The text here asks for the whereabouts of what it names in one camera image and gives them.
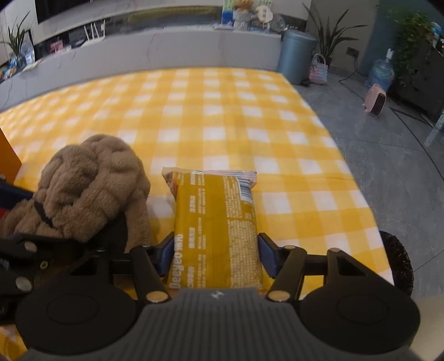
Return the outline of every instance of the barcode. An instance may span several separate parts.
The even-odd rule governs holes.
[[[239,192],[241,201],[253,204],[253,196],[251,195],[250,181],[248,179],[237,178],[239,182]]]

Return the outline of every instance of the wall socket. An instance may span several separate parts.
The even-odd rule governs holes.
[[[348,47],[346,54],[352,56],[355,59],[357,59],[358,56],[359,56],[359,50],[356,50],[355,48]]]

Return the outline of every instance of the clear plastic container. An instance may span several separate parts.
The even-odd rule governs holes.
[[[374,84],[378,84],[385,91],[389,89],[395,78],[395,72],[391,62],[392,56],[393,51],[389,49],[385,59],[378,59],[374,62],[369,77],[364,84],[367,88],[372,87]]]
[[[29,40],[23,41],[20,54],[25,58],[26,65],[32,64],[36,61],[36,56],[34,54],[34,47],[32,46]]]

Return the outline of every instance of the plastic wrapper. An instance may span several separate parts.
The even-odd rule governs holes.
[[[262,289],[256,172],[164,168],[162,175],[176,199],[168,288]]]

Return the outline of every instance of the green leafy plant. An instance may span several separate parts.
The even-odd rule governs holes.
[[[308,15],[313,20],[314,24],[316,25],[317,29],[317,39],[319,40],[319,47],[321,49],[321,54],[325,56],[325,58],[328,60],[331,60],[331,57],[333,55],[333,52],[336,48],[336,46],[341,43],[342,41],[351,41],[351,40],[359,40],[358,38],[353,38],[350,36],[343,36],[344,32],[350,29],[354,28],[363,28],[367,25],[354,25],[354,26],[347,26],[347,27],[339,27],[339,24],[341,23],[342,19],[347,15],[350,9],[347,9],[344,11],[344,13],[339,17],[339,19],[336,22],[336,25],[334,26],[333,30],[330,29],[330,17],[327,17],[327,23],[322,23],[321,16],[319,15],[319,11],[317,10],[316,6],[312,3],[310,10],[304,3],[303,3],[305,9],[308,11]]]
[[[393,70],[396,78],[405,85],[407,78],[414,74],[412,60],[418,52],[421,41],[429,43],[432,41],[432,25],[426,14],[404,7],[389,9],[387,16],[400,25],[396,33]]]
[[[14,25],[12,26],[12,30],[8,26],[8,36],[9,41],[0,41],[0,44],[8,44],[14,54],[18,56],[20,54],[20,50],[22,48],[23,39],[25,37],[25,33],[27,30],[21,29],[23,22],[26,17],[29,15],[29,11],[26,13],[25,17],[22,19],[19,25],[16,25],[17,19],[14,21]],[[17,27],[16,34],[14,35],[14,26]]]

